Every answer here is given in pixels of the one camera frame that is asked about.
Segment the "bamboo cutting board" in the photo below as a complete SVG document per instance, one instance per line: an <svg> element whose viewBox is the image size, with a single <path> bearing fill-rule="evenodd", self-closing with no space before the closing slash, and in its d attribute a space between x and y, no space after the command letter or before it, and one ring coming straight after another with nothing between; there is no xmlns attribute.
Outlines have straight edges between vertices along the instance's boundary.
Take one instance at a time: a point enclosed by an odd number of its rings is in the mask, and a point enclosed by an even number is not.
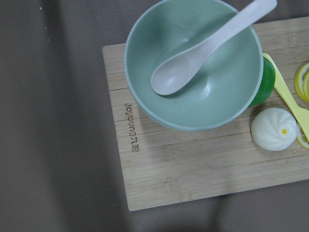
<svg viewBox="0 0 309 232"><path fill-rule="evenodd" d="M149 118L124 73L124 44L102 49L130 211L307 180L309 152L298 142L283 151L260 148L251 123L286 104L275 91L234 121L206 131L180 131Z"/></svg>

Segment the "white ceramic spoon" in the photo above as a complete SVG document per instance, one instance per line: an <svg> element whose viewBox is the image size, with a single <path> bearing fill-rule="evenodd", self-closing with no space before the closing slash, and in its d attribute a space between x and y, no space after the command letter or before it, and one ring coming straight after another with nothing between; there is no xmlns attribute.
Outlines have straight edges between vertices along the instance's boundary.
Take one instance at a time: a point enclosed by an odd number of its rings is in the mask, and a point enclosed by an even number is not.
<svg viewBox="0 0 309 232"><path fill-rule="evenodd" d="M221 45L267 15L276 6L276 0L254 0L210 37L164 61L151 76L153 91L163 96L179 91Z"/></svg>

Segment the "green bowl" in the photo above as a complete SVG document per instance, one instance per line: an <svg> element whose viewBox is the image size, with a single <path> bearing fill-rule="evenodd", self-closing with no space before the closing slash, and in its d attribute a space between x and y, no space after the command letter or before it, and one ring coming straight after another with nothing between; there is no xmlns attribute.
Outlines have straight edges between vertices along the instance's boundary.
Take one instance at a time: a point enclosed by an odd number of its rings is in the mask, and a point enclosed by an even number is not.
<svg viewBox="0 0 309 232"><path fill-rule="evenodd" d="M163 126L200 131L224 125L244 112L260 87L262 48L249 27L217 49L180 91L160 96L151 87L158 65L212 35L237 13L221 0L163 0L133 26L124 68L140 108Z"/></svg>

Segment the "white toy steamed bun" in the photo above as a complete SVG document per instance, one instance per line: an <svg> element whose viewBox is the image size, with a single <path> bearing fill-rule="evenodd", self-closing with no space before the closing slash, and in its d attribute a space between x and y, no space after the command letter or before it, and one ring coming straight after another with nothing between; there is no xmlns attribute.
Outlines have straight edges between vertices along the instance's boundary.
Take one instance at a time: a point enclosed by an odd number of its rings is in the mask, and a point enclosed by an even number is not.
<svg viewBox="0 0 309 232"><path fill-rule="evenodd" d="M254 118L251 135L260 147L270 151L281 151L296 139L296 120L284 109L269 108Z"/></svg>

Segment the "dark green toy item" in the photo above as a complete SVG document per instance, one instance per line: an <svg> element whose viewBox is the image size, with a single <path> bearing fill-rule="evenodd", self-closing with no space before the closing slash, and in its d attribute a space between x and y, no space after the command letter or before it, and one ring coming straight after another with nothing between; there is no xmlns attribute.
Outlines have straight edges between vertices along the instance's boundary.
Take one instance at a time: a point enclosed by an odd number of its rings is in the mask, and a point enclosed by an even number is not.
<svg viewBox="0 0 309 232"><path fill-rule="evenodd" d="M264 69L263 69L262 81L256 96L249 105L250 107L261 104L264 101L266 101L271 95L275 85L276 74L272 63L265 57L263 57L263 62L264 62Z"/></svg>

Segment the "yellow plastic spoon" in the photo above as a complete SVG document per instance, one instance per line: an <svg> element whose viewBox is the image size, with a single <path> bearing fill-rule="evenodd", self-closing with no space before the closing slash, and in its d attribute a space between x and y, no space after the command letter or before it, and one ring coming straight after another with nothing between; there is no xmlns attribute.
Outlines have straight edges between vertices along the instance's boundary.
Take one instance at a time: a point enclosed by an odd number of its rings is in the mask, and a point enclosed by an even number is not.
<svg viewBox="0 0 309 232"><path fill-rule="evenodd" d="M263 56L270 61L272 64L274 70L275 70L275 84L274 88L278 92L278 94L281 96L281 98L284 100L294 117L296 118L297 122L299 123L302 131L304 132L304 135L306 138L309 138L309 111L305 108L300 107L295 99L293 98L286 82L284 81L279 69L277 68L275 62L270 57L269 54L263 53Z"/></svg>

